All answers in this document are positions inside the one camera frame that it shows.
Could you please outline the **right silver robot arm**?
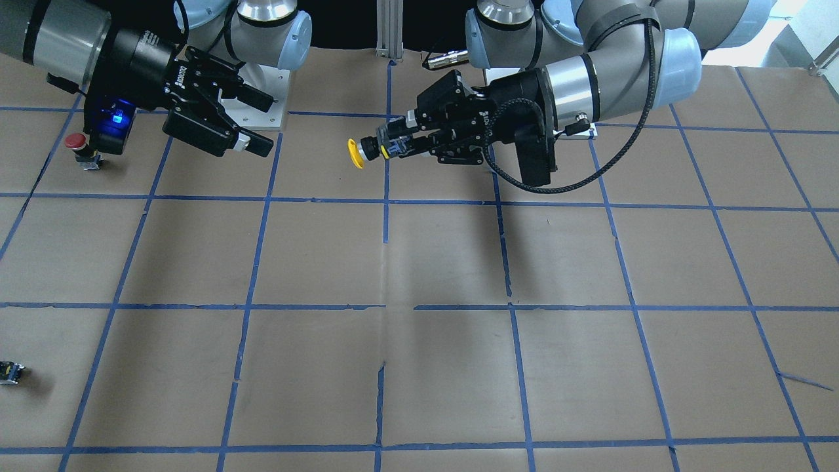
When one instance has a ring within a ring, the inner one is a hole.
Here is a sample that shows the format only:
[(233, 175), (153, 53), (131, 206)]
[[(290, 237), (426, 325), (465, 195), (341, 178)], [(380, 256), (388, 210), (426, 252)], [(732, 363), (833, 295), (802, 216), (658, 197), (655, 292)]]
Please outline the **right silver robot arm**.
[(223, 107), (269, 111), (275, 98), (247, 81), (248, 64), (295, 71), (312, 19), (296, 1), (3, 1), (2, 53), (85, 98), (82, 132), (65, 146), (96, 169), (120, 155), (138, 110), (166, 110), (168, 136), (211, 155), (266, 157), (273, 141)]

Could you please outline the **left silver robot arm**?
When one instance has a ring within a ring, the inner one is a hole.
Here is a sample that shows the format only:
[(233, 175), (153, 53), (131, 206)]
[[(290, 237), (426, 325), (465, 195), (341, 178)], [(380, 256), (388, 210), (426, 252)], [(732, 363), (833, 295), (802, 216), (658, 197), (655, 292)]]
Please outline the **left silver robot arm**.
[(419, 94), (404, 117), (348, 143), (357, 167), (378, 157), (434, 155), (440, 163), (489, 167), (539, 194), (549, 187), (555, 141), (593, 123), (639, 113), (635, 131), (606, 171), (637, 140), (651, 110), (689, 98), (702, 54), (745, 45), (764, 27), (771, 1), (479, 1), (465, 15), (470, 62), (513, 74), (469, 86), (451, 71)]

